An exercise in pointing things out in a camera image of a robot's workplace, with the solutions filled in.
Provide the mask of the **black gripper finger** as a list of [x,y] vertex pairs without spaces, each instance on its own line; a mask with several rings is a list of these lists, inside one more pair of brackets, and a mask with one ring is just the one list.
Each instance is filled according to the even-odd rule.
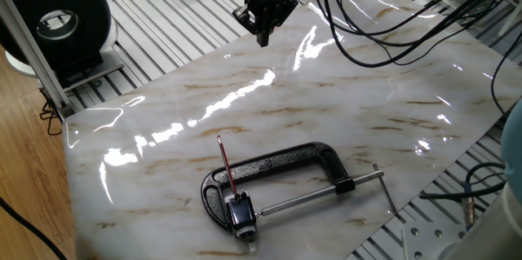
[[298,5],[297,0],[267,2],[263,8],[263,46],[268,45],[274,28],[280,27]]
[[256,36],[257,43],[264,47],[263,33],[260,23],[255,19],[254,14],[247,5],[238,7],[232,11],[233,17],[243,26],[248,32]]

